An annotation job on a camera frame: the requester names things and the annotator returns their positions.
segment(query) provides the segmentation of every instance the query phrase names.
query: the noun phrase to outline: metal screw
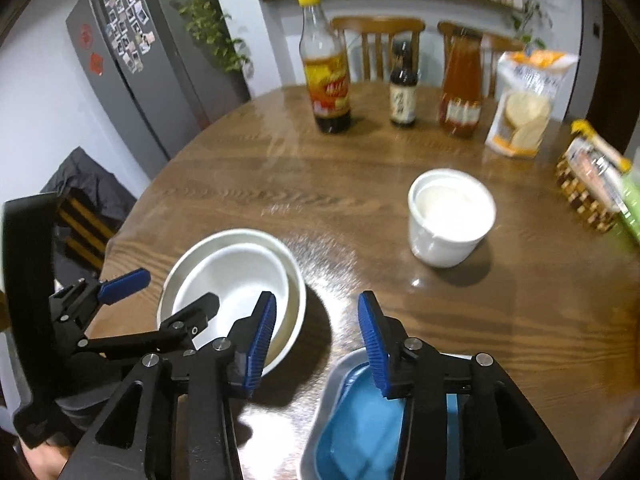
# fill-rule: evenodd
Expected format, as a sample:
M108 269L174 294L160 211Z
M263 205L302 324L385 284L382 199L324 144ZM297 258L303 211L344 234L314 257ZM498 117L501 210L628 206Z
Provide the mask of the metal screw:
M147 354L142 358L142 364L147 368L156 366L159 362L160 358L158 357L158 354Z
M419 350L422 348L422 341L420 341L417 337L408 337L404 340L404 347L407 350Z
M478 364L480 366L491 366L492 364L494 364L494 358L491 357L489 354L478 354L476 356L476 361L478 361Z
M211 345L213 346L214 350L223 351L231 346L231 341L229 341L229 339L227 339L226 337L219 337L217 339L214 339Z

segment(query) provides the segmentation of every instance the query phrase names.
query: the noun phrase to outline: woven basket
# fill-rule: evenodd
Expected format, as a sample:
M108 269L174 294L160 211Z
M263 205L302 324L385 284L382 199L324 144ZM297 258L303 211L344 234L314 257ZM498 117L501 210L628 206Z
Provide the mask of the woven basket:
M589 188L575 175L563 155L556 165L558 186L580 218L601 233L606 233L616 223L617 213L609 211L594 198Z

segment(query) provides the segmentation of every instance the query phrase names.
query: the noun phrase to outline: snack bag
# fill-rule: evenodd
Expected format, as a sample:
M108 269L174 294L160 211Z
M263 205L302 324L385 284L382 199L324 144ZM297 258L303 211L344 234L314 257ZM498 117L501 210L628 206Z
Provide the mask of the snack bag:
M503 155L535 157L560 83L577 62L574 54L550 50L502 54L497 73L505 88L485 144Z

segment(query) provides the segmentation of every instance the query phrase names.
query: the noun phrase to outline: bottle label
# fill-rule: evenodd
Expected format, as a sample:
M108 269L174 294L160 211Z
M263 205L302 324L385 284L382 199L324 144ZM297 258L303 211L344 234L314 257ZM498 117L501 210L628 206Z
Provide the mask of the bottle label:
M340 117L350 109L349 66L344 54L303 59L306 87L317 117Z
M411 123L415 120L415 86L389 85L391 120Z
M473 126L480 120L481 108L480 103L452 99L447 104L444 120L446 123L455 123L458 126Z

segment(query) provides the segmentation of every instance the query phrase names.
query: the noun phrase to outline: green plant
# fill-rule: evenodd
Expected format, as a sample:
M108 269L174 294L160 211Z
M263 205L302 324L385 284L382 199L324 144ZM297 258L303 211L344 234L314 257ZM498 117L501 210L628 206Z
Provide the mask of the green plant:
M170 0L172 7L186 20L186 29L192 38L209 52L226 71L240 70L250 60L245 54L236 52L240 38L228 34L225 18L218 0Z
M526 0L524 10L511 15L511 23L516 31L516 38L528 45L535 45L539 48L546 48L546 43L535 35L536 25L549 28L554 26L549 13L540 5L538 0Z

